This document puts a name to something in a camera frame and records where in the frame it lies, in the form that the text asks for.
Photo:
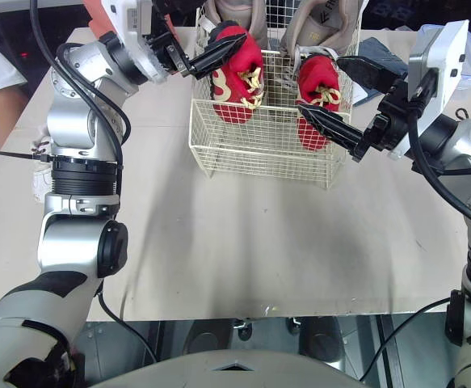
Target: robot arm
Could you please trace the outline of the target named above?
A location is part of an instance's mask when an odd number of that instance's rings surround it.
[[[202,2],[103,0],[118,35],[109,32],[99,41],[58,50],[59,65],[50,70],[52,154],[45,161],[53,164],[53,189],[41,222],[41,271],[0,300],[0,386],[71,386],[69,347],[103,279],[127,259],[128,231],[115,220],[120,144],[128,135],[120,107],[143,82],[163,82],[176,72],[207,75],[246,38],[225,38],[189,61],[164,14],[190,11]]]
[[[420,172],[420,155],[409,141],[412,137],[408,139],[414,125],[414,139],[418,130],[418,142],[433,174],[440,175],[445,190],[471,210],[471,120],[457,122],[440,114],[459,80],[467,24],[448,23],[438,36],[417,41],[410,57],[409,84],[366,58],[338,59],[339,67],[352,80],[385,94],[378,107],[380,113],[363,133],[324,108],[304,104],[299,107],[301,113],[318,132],[346,148],[357,162],[370,147],[386,149],[393,159],[403,154],[414,159],[413,170]],[[410,121],[414,108],[423,112],[417,115],[417,128],[416,122]],[[471,217],[466,216],[465,223],[468,263],[463,271],[462,289],[452,292],[446,334],[451,342],[461,346],[453,384],[471,388]]]

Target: white wire basket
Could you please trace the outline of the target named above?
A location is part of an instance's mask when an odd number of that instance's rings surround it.
[[[297,0],[285,0],[284,6],[267,4],[267,36],[271,47],[278,43],[290,22]],[[198,10],[196,54],[206,31],[199,26],[203,9]],[[346,55],[358,52],[360,21]],[[344,164],[346,150],[328,142],[318,151],[304,148],[297,133],[296,108],[298,91],[296,76],[292,73],[292,60],[278,51],[263,50],[264,98],[261,107],[243,124],[231,124],[217,115],[224,109],[235,113],[240,103],[222,103],[212,100],[212,79],[194,81],[191,101],[189,146],[200,168],[212,176],[214,171],[239,172],[276,178],[300,179],[329,188],[339,168]],[[352,81],[339,71],[339,89],[342,101],[338,114],[347,123],[351,119]]]

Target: shoelace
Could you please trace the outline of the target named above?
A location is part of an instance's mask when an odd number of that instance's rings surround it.
[[[248,93],[253,93],[256,90],[262,89],[262,85],[260,83],[261,72],[262,72],[262,68],[257,67],[254,71],[246,71],[245,73],[239,73],[239,77],[242,79],[242,81],[250,85],[250,89],[248,89]],[[251,96],[251,98],[254,101],[253,103],[248,101],[246,98],[242,98],[241,102],[244,104],[246,108],[255,110],[260,105],[262,105],[263,96],[264,96],[264,92],[260,91],[257,95]]]
[[[264,92],[261,91],[257,95],[252,95],[251,98],[253,99],[253,103],[242,97],[241,102],[242,104],[248,108],[251,109],[252,111],[258,108],[260,105],[262,105],[262,97],[264,96]]]
[[[319,99],[313,99],[310,103],[314,104],[317,103],[319,105],[323,105],[323,103],[332,103],[334,105],[338,105],[341,103],[341,93],[334,88],[318,86],[316,88],[316,92],[321,95]]]

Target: red shoe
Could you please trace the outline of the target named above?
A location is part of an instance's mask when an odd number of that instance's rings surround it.
[[[244,107],[214,104],[217,115],[227,123],[246,123],[263,98],[263,58],[253,37],[235,22],[219,23],[210,41],[231,35],[246,34],[246,41],[225,65],[212,72],[212,99],[242,103]]]
[[[341,93],[339,93],[338,74],[332,60],[322,55],[308,57],[298,71],[299,102],[321,105],[336,112],[339,110]],[[307,123],[302,116],[296,121],[298,137],[301,144],[309,151],[318,151],[330,141]]]

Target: white table surface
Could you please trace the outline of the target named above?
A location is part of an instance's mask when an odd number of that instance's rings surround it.
[[[188,49],[191,29],[179,29]],[[406,59],[411,32],[367,32]],[[70,41],[92,39],[77,29]],[[27,152],[53,98],[45,79],[5,149]],[[186,319],[405,312],[460,286],[467,252],[461,216],[410,161],[370,150],[347,161],[325,191],[309,183],[216,173],[187,147],[191,79],[146,84],[124,105],[118,221],[128,262],[105,281],[125,319]],[[380,99],[354,110],[363,129]],[[467,100],[451,102],[448,114]],[[36,277],[43,206],[31,194],[32,163],[0,158],[0,297]],[[107,319],[95,301],[88,317]]]

